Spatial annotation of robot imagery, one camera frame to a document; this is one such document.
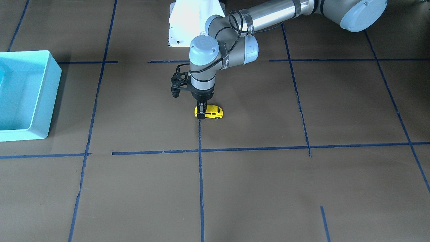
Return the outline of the yellow beetle toy car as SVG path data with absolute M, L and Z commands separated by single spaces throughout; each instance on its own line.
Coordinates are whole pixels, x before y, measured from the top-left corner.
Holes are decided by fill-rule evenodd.
M 224 116 L 224 111 L 217 105 L 207 104 L 205 119 L 221 119 Z M 197 107 L 195 107 L 195 117 L 197 117 Z

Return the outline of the turquoise plastic bin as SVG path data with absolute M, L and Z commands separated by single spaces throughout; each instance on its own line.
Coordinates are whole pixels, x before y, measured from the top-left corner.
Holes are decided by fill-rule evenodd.
M 48 50 L 1 52 L 0 141 L 47 138 L 61 73 Z

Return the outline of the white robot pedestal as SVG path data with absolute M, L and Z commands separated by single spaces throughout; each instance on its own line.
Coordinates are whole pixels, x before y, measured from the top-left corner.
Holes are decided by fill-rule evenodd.
M 222 0 L 176 0 L 170 4 L 169 46 L 189 47 L 196 36 L 206 34 L 206 20 L 219 15 L 225 17 Z

